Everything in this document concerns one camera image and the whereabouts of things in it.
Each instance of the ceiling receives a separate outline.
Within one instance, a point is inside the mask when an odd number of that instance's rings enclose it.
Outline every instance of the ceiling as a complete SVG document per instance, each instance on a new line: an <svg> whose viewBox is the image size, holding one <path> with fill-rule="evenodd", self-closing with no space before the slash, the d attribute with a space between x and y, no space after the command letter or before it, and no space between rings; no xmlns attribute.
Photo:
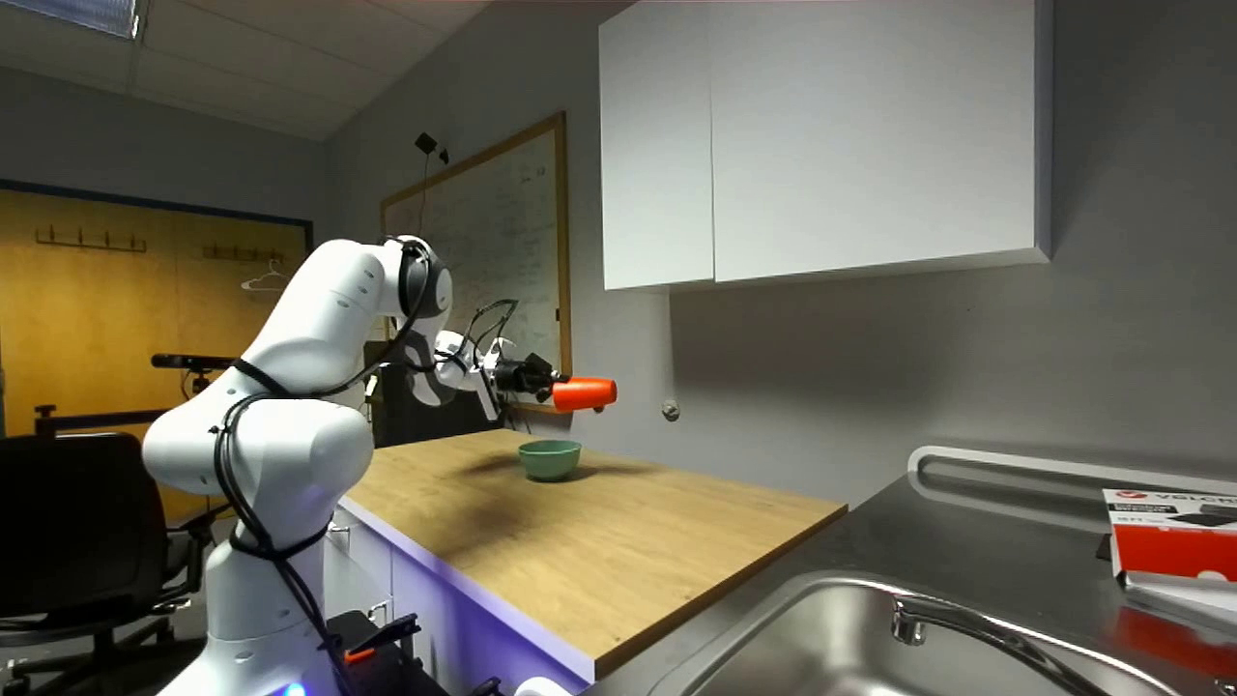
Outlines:
<svg viewBox="0 0 1237 696"><path fill-rule="evenodd" d="M0 6L0 67L327 139L485 0L144 0L140 43Z"/></svg>

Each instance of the wall cabinet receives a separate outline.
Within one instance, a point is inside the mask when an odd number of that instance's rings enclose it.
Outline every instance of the wall cabinet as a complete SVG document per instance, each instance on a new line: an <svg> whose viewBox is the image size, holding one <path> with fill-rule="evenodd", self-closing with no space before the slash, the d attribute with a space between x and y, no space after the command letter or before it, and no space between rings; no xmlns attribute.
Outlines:
<svg viewBox="0 0 1237 696"><path fill-rule="evenodd" d="M1045 0L619 12L607 286L1045 258L1045 24Z"/></svg>
<svg viewBox="0 0 1237 696"><path fill-rule="evenodd" d="M521 639L492 603L461 593L461 580L431 558L390 544L344 508L324 550L324 614L339 612L372 612L375 621L416 614L415 653L447 691L497 682L510 696L528 677L546 677L563 691L588 690L582 677Z"/></svg>

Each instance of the orange object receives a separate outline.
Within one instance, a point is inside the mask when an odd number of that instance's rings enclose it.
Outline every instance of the orange object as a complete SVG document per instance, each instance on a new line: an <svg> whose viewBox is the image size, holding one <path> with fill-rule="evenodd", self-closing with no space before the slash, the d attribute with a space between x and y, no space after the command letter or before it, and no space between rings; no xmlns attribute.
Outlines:
<svg viewBox="0 0 1237 696"><path fill-rule="evenodd" d="M619 401L619 384L613 378L558 384L550 401L558 411L601 411L601 407Z"/></svg>

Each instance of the whiteboard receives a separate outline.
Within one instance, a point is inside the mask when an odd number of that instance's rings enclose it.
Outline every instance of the whiteboard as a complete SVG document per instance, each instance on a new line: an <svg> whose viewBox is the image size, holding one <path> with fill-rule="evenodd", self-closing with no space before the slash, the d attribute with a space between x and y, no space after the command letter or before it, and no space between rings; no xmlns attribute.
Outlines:
<svg viewBox="0 0 1237 696"><path fill-rule="evenodd" d="M563 113L382 201L387 237L422 237L456 278L451 327L514 300L514 347L570 372ZM494 305L471 331L494 327Z"/></svg>

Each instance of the faucet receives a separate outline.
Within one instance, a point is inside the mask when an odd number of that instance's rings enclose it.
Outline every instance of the faucet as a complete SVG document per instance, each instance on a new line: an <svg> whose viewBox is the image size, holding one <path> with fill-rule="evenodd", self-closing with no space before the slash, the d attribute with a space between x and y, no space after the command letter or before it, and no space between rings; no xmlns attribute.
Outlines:
<svg viewBox="0 0 1237 696"><path fill-rule="evenodd" d="M1027 639L980 617L972 612L961 612L951 603L925 603L925 598L914 598L914 603L902 598L891 607L891 617L889 617L891 643L925 647L925 628L943 628L943 630L978 639L978 643L1009 653L1014 661L1037 669L1045 682L1060 686L1069 696L1106 696L1106 690L1088 686L1083 674L1073 674L1060 657L1037 651Z"/></svg>

